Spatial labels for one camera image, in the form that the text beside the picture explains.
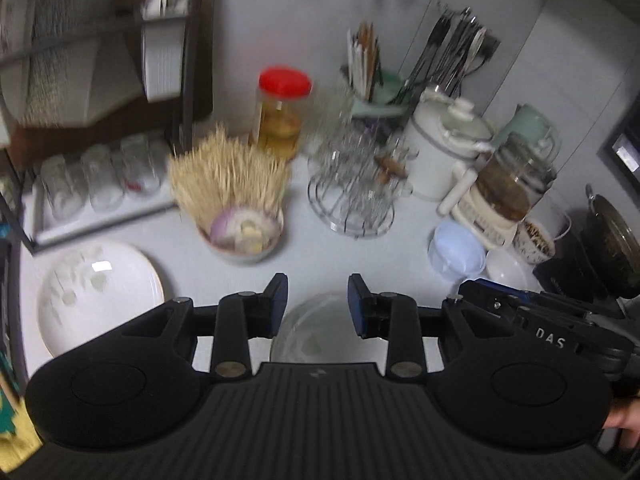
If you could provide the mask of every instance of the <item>dish rack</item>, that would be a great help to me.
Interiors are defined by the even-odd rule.
[[[25,58],[46,52],[63,45],[87,40],[97,36],[121,34],[130,30],[142,31],[149,27],[171,27],[184,23],[184,55],[182,57],[182,89],[180,98],[167,101],[172,107],[171,127],[165,131],[165,140],[174,155],[188,152],[193,145],[194,72],[198,37],[198,19],[202,0],[190,0],[188,13],[184,16],[167,16],[143,19],[140,8],[123,16],[79,25],[61,36],[36,40],[27,48],[0,56],[0,70]],[[163,179],[161,188],[146,199],[126,196],[113,212],[98,214],[86,204],[84,209],[65,224],[53,220],[49,202],[41,181],[33,168],[19,171],[11,162],[7,149],[0,152],[0,162],[7,169],[12,184],[12,202],[0,194],[0,214],[9,224],[12,233],[35,254],[60,244],[76,240],[105,229],[166,211],[175,206],[169,183]]]

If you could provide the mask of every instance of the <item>glass cup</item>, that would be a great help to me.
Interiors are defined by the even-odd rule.
[[[64,156],[56,155],[45,160],[40,167],[40,177],[53,218],[66,220],[82,209],[86,194],[71,179]]]
[[[95,211],[108,211],[120,205],[124,190],[120,185],[111,153],[103,144],[96,144],[80,157],[82,170],[89,185],[89,202]]]
[[[160,187],[160,177],[144,134],[127,137],[120,143],[124,170],[124,187],[134,196],[147,196]]]

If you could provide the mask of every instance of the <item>bowl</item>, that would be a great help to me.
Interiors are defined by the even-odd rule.
[[[513,247],[531,265],[541,264],[556,254],[556,243],[549,232],[537,222],[524,220],[518,225]]]
[[[204,232],[202,229],[198,229],[198,232],[200,233],[200,236],[203,238],[206,244],[209,246],[211,251],[223,260],[226,260],[232,264],[251,265],[258,263],[269,256],[280,242],[280,239],[282,238],[282,232],[284,231],[284,215],[282,213],[282,210],[278,211],[276,222],[279,228],[278,235],[271,238],[269,245],[267,245],[259,253],[243,253],[236,251],[233,248],[225,247],[212,242],[209,234]]]
[[[433,270],[448,282],[478,277],[486,262],[482,244],[471,231],[453,220],[438,225],[428,256]]]
[[[491,249],[486,256],[486,273],[492,282],[527,290],[529,280],[523,263],[506,249]]]

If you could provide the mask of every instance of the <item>white countertop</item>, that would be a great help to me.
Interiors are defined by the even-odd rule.
[[[276,272],[289,277],[287,310],[323,292],[344,292],[346,297],[347,279],[354,272],[362,274],[373,292],[400,292],[422,306],[441,305],[454,287],[443,282],[428,263],[428,241],[440,222],[436,204],[400,199],[394,224],[386,235],[354,240],[332,232],[313,213],[306,197],[306,161],[298,159],[293,167],[285,238],[267,260],[255,266],[233,266],[218,258],[203,243],[191,219],[175,209],[98,236],[138,248],[158,271],[165,297],[188,296],[195,306],[217,304],[223,296],[241,290],[261,291]],[[22,248],[20,309],[29,377],[51,359],[37,323],[36,298],[42,279],[63,253],[85,241],[82,238],[36,256]],[[197,370],[209,367],[211,341],[210,337],[198,340],[193,362]],[[426,340],[425,346],[429,368],[440,369],[436,341]],[[268,340],[250,342],[254,369],[268,360],[269,348]]]

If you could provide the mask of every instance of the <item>finger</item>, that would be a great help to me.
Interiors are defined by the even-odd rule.
[[[640,399],[614,399],[604,427],[640,431]]]
[[[624,449],[633,449],[638,445],[640,440],[640,431],[623,430],[620,435],[620,447]]]

